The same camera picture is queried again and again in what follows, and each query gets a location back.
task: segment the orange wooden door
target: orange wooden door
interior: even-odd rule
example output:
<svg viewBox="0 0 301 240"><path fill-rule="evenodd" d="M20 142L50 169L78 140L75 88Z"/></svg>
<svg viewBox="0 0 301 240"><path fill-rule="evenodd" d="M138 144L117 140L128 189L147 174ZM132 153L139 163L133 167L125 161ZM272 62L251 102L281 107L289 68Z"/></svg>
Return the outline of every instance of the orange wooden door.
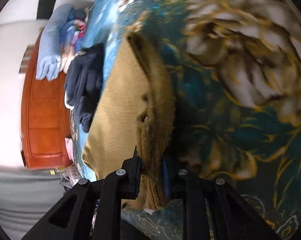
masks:
<svg viewBox="0 0 301 240"><path fill-rule="evenodd" d="M25 76L21 102L22 145L28 168L69 166L65 137L70 135L69 110L64 106L66 75L51 82L36 80L40 35Z"/></svg>

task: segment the blanket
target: blanket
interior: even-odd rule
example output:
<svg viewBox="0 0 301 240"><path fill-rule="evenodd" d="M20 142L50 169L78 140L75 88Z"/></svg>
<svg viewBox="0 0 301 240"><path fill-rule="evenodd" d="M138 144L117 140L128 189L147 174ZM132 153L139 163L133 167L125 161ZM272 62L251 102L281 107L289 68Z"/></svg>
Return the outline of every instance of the blanket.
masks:
<svg viewBox="0 0 301 240"><path fill-rule="evenodd" d="M103 179L120 169L137 145L147 196L142 205L162 208L167 199L161 183L161 158L173 120L172 87L161 58L149 42L127 34L99 101L82 158L97 179Z"/></svg>

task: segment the door panel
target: door panel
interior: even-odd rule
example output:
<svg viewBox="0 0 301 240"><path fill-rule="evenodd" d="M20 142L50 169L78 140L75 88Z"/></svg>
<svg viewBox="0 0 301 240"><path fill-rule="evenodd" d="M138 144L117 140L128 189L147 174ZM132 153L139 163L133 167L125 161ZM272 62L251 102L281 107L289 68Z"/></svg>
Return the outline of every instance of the door panel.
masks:
<svg viewBox="0 0 301 240"><path fill-rule="evenodd" d="M21 103L22 144L28 168L69 166L65 137L70 136L69 110L64 106L66 75L51 82L36 80L38 37L25 76Z"/></svg>

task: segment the wooden door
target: wooden door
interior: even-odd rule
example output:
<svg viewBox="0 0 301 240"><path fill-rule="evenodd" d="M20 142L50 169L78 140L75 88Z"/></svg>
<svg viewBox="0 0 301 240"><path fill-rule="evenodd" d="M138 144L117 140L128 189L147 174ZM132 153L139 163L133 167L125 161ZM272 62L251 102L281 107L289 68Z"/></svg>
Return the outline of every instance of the wooden door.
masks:
<svg viewBox="0 0 301 240"><path fill-rule="evenodd" d="M36 80L39 35L25 76L21 102L22 145L28 168L69 166L65 137L70 135L69 110L64 106L66 75L51 82Z"/></svg>

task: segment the metal screw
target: metal screw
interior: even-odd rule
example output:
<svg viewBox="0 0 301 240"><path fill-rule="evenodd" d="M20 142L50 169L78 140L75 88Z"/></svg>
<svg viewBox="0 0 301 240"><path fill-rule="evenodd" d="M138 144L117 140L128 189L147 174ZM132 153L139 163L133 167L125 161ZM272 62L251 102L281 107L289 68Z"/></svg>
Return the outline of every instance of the metal screw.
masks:
<svg viewBox="0 0 301 240"><path fill-rule="evenodd" d="M178 171L178 173L179 173L180 175L182 175L182 176L185 176L185 175L188 174L188 171L185 170L185 169L180 169L180 170Z"/></svg>
<svg viewBox="0 0 301 240"><path fill-rule="evenodd" d="M118 176L123 176L123 175L126 174L126 171L123 170L123 169L119 169L119 170L116 171L116 174L117 174Z"/></svg>
<svg viewBox="0 0 301 240"><path fill-rule="evenodd" d="M225 184L225 180L222 179L222 178L217 178L217 179L215 180L215 182L216 182L218 185L224 185L224 184Z"/></svg>
<svg viewBox="0 0 301 240"><path fill-rule="evenodd" d="M79 184L79 185L85 185L87 182L88 182L88 179L86 179L86 178L81 178L81 179L78 181L78 184Z"/></svg>

